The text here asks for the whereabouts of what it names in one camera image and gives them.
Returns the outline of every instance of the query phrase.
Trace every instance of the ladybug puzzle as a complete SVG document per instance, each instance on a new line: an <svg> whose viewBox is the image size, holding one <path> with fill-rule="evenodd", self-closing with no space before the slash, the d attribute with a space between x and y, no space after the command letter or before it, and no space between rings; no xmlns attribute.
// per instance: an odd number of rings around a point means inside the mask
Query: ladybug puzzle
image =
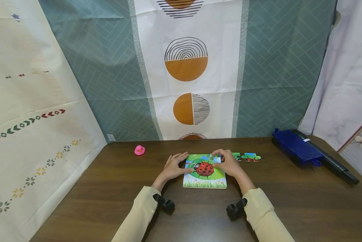
<svg viewBox="0 0 362 242"><path fill-rule="evenodd" d="M221 169L213 167L213 163L220 163L219 157L206 155L189 155L185 168L193 168L194 172L184 175L184 188L213 188L226 189L227 180Z"/></svg>

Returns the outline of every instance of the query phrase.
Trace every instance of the black clip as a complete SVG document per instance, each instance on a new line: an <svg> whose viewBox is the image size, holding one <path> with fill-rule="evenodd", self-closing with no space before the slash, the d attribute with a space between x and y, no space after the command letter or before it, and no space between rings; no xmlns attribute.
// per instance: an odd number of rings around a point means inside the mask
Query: black clip
<svg viewBox="0 0 362 242"><path fill-rule="evenodd" d="M158 205L160 205L166 213L171 213L174 210L175 205L172 200L165 202L165 199L157 193L153 195L153 198L158 202Z"/></svg>
<svg viewBox="0 0 362 242"><path fill-rule="evenodd" d="M244 212L244 207L247 205L247 199L243 198L237 202L236 206L229 204L227 206L227 214L230 220L235 220L240 217Z"/></svg>

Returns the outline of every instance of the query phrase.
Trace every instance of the ladybug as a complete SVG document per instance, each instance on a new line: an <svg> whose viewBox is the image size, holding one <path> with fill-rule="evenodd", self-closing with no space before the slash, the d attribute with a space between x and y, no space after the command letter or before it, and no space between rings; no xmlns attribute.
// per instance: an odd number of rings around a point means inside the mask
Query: ladybug
<svg viewBox="0 0 362 242"><path fill-rule="evenodd" d="M193 168L199 176L210 176L213 174L213 166L206 162L194 164Z"/></svg>

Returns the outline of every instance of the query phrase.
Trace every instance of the curtain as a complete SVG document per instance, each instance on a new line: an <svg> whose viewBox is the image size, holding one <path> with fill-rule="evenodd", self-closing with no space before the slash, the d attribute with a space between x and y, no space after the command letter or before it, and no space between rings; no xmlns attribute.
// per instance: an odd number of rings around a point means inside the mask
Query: curtain
<svg viewBox="0 0 362 242"><path fill-rule="evenodd" d="M0 241L29 241L106 144L36 0L0 0Z"/></svg>
<svg viewBox="0 0 362 242"><path fill-rule="evenodd" d="M40 3L109 141L255 137L297 128L335 6L334 0Z"/></svg>
<svg viewBox="0 0 362 242"><path fill-rule="evenodd" d="M300 125L362 174L362 1L339 0L316 90Z"/></svg>

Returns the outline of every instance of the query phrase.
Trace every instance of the herringbone pattern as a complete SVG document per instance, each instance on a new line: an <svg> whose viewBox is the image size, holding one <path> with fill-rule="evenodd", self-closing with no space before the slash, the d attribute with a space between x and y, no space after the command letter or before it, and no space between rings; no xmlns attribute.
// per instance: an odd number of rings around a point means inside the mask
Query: herringbone pattern
<svg viewBox="0 0 362 242"><path fill-rule="evenodd" d="M127 0L39 2L103 133L158 140Z"/></svg>
<svg viewBox="0 0 362 242"><path fill-rule="evenodd" d="M321 69L334 0L250 0L237 137L296 128Z"/></svg>

